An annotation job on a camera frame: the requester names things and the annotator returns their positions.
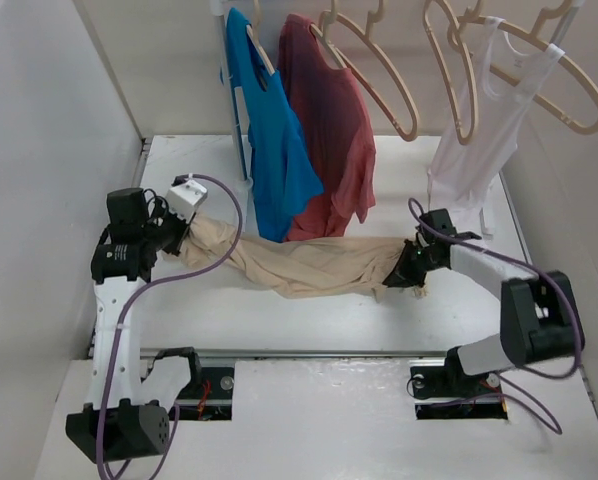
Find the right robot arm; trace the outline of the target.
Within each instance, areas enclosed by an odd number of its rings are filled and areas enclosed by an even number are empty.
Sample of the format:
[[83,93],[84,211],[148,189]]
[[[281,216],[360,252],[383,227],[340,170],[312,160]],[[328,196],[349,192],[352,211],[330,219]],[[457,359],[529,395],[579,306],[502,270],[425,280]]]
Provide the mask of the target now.
[[492,393],[487,381],[502,372],[562,357],[580,363],[585,336],[564,273],[543,272],[485,248],[476,233],[457,231],[445,209],[416,219],[415,237],[405,241],[384,286],[422,287],[428,273],[445,269],[469,278],[499,302],[498,333],[451,348],[440,366],[412,367],[417,399]]

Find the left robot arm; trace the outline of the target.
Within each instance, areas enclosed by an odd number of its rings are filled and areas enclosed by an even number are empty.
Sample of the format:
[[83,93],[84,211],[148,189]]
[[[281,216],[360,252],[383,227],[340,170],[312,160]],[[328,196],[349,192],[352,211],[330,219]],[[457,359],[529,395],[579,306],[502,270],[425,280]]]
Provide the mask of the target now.
[[142,327],[133,304],[156,285],[152,270],[159,252],[178,253],[206,197],[206,188],[189,180],[165,196],[134,187],[106,198],[109,223],[91,261],[97,302],[91,383],[83,409],[65,423],[68,438],[95,464],[164,454],[176,398],[202,387],[191,347],[162,350],[151,367],[142,368]]

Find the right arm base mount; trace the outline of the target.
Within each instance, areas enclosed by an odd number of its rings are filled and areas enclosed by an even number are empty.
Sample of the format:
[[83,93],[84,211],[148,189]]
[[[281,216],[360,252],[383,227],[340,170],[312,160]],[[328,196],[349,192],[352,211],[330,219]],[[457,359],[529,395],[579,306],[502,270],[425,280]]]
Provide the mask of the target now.
[[407,392],[417,420],[507,420],[498,380],[488,375],[453,379],[440,365],[414,365]]

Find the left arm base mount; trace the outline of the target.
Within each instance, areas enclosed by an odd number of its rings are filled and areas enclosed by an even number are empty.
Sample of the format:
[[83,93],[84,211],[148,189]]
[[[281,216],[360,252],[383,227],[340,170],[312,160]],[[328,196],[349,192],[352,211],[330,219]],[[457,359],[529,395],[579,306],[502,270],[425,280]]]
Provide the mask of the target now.
[[163,407],[177,404],[181,421],[232,419],[233,367],[205,366],[195,373],[182,358],[165,358],[155,361],[140,379],[141,399],[158,401]]

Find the beige trousers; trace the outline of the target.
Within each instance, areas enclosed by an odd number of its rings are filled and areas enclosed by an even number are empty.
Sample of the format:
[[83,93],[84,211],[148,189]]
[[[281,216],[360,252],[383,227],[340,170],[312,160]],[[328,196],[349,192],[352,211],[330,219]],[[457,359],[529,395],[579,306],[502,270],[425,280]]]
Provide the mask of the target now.
[[[229,252],[237,228],[199,214],[192,222],[180,253],[164,253],[197,270]],[[405,241],[392,237],[325,237],[275,243],[243,234],[223,263],[245,278],[287,299],[343,294],[372,296],[381,301],[383,281],[397,264]]]

